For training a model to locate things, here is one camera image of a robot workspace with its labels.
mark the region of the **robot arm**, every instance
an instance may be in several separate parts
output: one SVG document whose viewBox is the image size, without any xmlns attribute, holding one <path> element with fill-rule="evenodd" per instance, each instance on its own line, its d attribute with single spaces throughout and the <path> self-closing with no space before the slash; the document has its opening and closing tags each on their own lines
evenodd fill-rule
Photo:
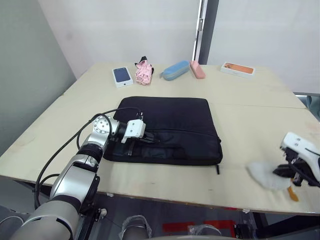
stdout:
<svg viewBox="0 0 320 240">
<path fill-rule="evenodd" d="M 49 201 L 38 207 L 12 240 L 68 240 L 76 233 L 79 214 L 91 207 L 100 181 L 100 161 L 112 137 L 142 138 L 146 125 L 141 119 L 128 124 L 100 115 L 93 131 L 54 182 Z"/>
<path fill-rule="evenodd" d="M 316 146 L 293 132 L 288 132 L 280 149 L 288 164 L 279 165 L 274 171 L 285 178 L 293 178 L 293 184 L 301 186 L 306 180 L 310 186 L 320 187 L 320 155 Z"/>
</svg>

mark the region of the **black cable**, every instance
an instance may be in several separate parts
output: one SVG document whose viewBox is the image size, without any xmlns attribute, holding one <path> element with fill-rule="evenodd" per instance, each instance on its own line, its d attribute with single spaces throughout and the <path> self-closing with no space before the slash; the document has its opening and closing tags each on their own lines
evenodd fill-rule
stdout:
<svg viewBox="0 0 320 240">
<path fill-rule="evenodd" d="M 297 168 L 294 164 L 292 164 L 291 161 L 288 161 L 288 163 L 289 163 L 290 168 L 291 168 L 293 171 L 295 171 L 295 172 L 297 172 L 298 174 L 300 174 L 300 176 L 301 176 L 303 179 L 307 180 L 307 181 L 308 181 L 309 183 L 311 183 L 312 185 L 317 186 L 317 187 L 320 188 L 320 183 L 319 183 L 319 182 L 317 182 L 317 181 L 313 180 L 312 178 L 310 178 L 308 175 L 306 175 L 304 172 L 302 172 L 299 168 Z"/>
<path fill-rule="evenodd" d="M 137 110 L 137 116 L 141 119 L 142 118 L 142 112 L 138 107 L 120 107 L 120 108 L 116 108 L 113 110 L 109 110 L 103 113 L 98 113 L 96 115 L 94 115 L 85 125 L 83 125 L 79 131 L 77 131 L 67 142 L 65 142 L 65 144 L 63 144 L 51 157 L 50 159 L 46 162 L 46 164 L 43 166 L 42 170 L 40 171 L 36 182 L 35 182 L 35 186 L 34 186 L 34 209 L 37 209 L 40 206 L 40 202 L 39 202 L 39 193 L 40 193 L 40 189 L 39 189 L 39 185 L 40 185 L 40 181 L 41 178 L 44 174 L 44 172 L 46 171 L 47 167 L 49 166 L 49 164 L 52 162 L 52 160 L 73 140 L 75 139 L 75 137 L 78 138 L 78 135 L 80 137 L 80 133 L 82 132 L 82 130 L 88 126 L 90 123 L 92 123 L 98 116 L 104 116 L 105 114 L 108 113 L 112 113 L 115 111 L 120 111 L 120 110 L 125 110 L 125 109 L 134 109 Z"/>
<path fill-rule="evenodd" d="M 141 110 L 140 110 L 138 107 L 129 106 L 129 107 L 119 107 L 119 108 L 116 108 L 116 109 L 112 109 L 112 110 L 109 110 L 109 111 L 105 111 L 105 112 L 103 112 L 103 113 L 96 114 L 96 115 L 94 115 L 94 117 L 93 117 L 91 120 L 93 121 L 93 120 L 95 120 L 95 119 L 96 119 L 97 117 L 99 117 L 99 116 L 104 116 L 104 115 L 109 114 L 109 113 L 112 113 L 112 112 L 121 111 L 121 110 L 128 110 L 128 109 L 137 110 L 136 116 L 137 116 L 139 119 L 142 118 L 142 112 L 141 112 Z M 105 116 L 105 118 L 106 118 L 106 120 L 107 120 L 108 123 L 109 123 L 109 132 L 111 133 L 111 131 L 112 131 L 111 122 L 110 122 L 110 120 L 108 119 L 107 116 Z M 80 149 L 80 144 L 79 144 L 80 134 L 81 134 L 81 132 L 82 132 L 83 129 L 81 129 L 81 130 L 79 131 L 78 135 L 76 136 L 76 147 L 78 148 L 78 150 Z"/>
<path fill-rule="evenodd" d="M 70 233 L 69 240 L 74 240 L 74 234 L 72 233 L 71 228 L 67 227 L 66 229 L 68 229 L 68 231 Z"/>
<path fill-rule="evenodd" d="M 320 154 L 319 154 L 319 153 L 316 153 L 316 152 L 314 152 L 314 151 L 311 151 L 311 150 L 309 150 L 308 148 L 305 148 L 305 150 L 307 150 L 307 151 L 309 151 L 310 153 L 313 153 L 313 154 L 315 154 L 315 155 L 318 155 L 318 156 L 320 157 Z"/>
<path fill-rule="evenodd" d="M 116 224 L 114 221 L 112 221 L 110 218 L 108 218 L 107 216 L 104 217 L 105 219 L 109 220 L 110 222 L 112 222 L 114 225 L 116 225 L 117 227 L 119 227 L 120 229 L 122 229 L 122 227 L 118 224 Z"/>
<path fill-rule="evenodd" d="M 41 190 L 41 187 L 42 187 L 42 185 L 45 183 L 45 181 L 47 180 L 47 179 L 50 179 L 50 178 L 53 178 L 53 177 L 58 177 L 59 176 L 59 174 L 58 173 L 55 173 L 55 174 L 51 174 L 51 175 L 49 175 L 49 176 L 46 176 L 44 179 L 42 179 L 42 181 L 39 183 L 39 190 Z"/>
</svg>

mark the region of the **orange object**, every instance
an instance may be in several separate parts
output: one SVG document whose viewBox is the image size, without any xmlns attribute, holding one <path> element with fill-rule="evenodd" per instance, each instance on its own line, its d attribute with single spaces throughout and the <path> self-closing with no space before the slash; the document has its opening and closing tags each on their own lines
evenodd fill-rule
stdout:
<svg viewBox="0 0 320 240">
<path fill-rule="evenodd" d="M 228 69 L 236 70 L 239 72 L 243 72 L 246 74 L 252 74 L 254 72 L 254 69 L 251 67 L 241 66 L 241 65 L 237 65 L 237 64 L 233 64 L 233 63 L 229 63 L 229 62 L 226 62 L 224 64 L 224 67 L 228 68 Z"/>
<path fill-rule="evenodd" d="M 294 193 L 294 191 L 292 190 L 291 186 L 288 187 L 287 189 L 288 189 L 290 198 L 291 198 L 293 201 L 295 201 L 295 202 L 299 202 L 299 198 L 298 198 L 298 196 Z"/>
</svg>

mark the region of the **red floor marking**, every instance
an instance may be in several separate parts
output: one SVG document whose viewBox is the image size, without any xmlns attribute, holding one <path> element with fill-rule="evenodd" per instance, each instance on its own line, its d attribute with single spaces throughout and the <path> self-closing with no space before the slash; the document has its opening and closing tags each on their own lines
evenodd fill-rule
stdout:
<svg viewBox="0 0 320 240">
<path fill-rule="evenodd" d="M 235 230 L 234 230 L 234 225 L 236 224 L 236 222 L 233 220 L 213 220 L 213 221 L 204 221 L 203 223 L 212 225 L 217 229 L 229 229 L 231 232 L 231 236 L 233 238 L 236 237 Z"/>
<path fill-rule="evenodd" d="M 234 208 L 234 207 L 224 207 L 224 210 L 238 210 L 238 208 Z"/>
<path fill-rule="evenodd" d="M 188 232 L 188 226 L 190 225 L 195 225 L 195 223 L 193 221 L 164 223 L 162 224 L 162 231 L 164 233 Z"/>
</svg>

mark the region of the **orange phone box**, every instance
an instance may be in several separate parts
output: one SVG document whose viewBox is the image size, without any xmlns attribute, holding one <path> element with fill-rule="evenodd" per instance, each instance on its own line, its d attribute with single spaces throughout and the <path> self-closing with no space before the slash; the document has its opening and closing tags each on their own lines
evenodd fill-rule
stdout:
<svg viewBox="0 0 320 240">
<path fill-rule="evenodd" d="M 220 69 L 221 72 L 233 74 L 243 78 L 251 79 L 255 75 L 256 69 L 250 66 L 242 66 L 230 62 L 225 62 Z"/>
</svg>

